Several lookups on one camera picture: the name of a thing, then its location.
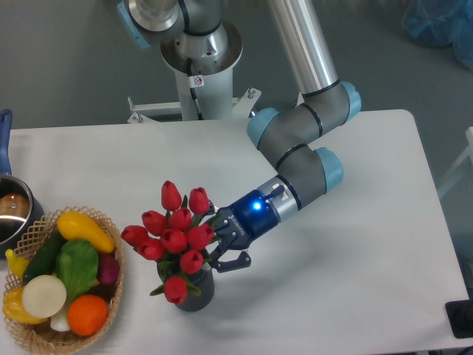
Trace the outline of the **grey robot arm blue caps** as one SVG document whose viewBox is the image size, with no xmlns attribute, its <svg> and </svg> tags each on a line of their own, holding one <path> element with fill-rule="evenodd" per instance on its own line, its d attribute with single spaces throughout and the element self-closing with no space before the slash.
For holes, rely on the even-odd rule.
<svg viewBox="0 0 473 355">
<path fill-rule="evenodd" d="M 220 242 L 210 265 L 218 272 L 248 267 L 249 245 L 340 184 L 344 172 L 328 149 L 310 144 L 345 124 L 361 108 L 355 87 L 340 81 L 310 1 L 271 1 L 270 12 L 302 102 L 280 113 L 267 108 L 250 119 L 247 134 L 276 175 L 230 206 L 218 209 Z M 185 121 L 233 117 L 233 68 L 242 54 L 235 26 L 218 1 L 121 1 L 118 12 L 142 48 L 157 36 L 174 71 Z"/>
</svg>

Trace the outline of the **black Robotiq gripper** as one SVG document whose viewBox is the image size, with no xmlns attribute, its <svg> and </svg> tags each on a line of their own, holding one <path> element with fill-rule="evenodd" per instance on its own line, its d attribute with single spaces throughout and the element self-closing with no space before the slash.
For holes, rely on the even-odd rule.
<svg viewBox="0 0 473 355">
<path fill-rule="evenodd" d="M 202 222 L 211 225 L 217 219 L 215 232 L 221 241 L 210 253 L 210 266 L 218 273 L 236 271 L 251 265 L 247 248 L 255 239 L 278 225 L 278 212 L 271 200 L 275 196 L 274 192 L 264 195 L 254 189 L 231 205 L 220 209 L 209 201 L 208 211 L 203 214 Z M 236 259 L 219 260 L 231 250 L 240 250 Z"/>
</svg>

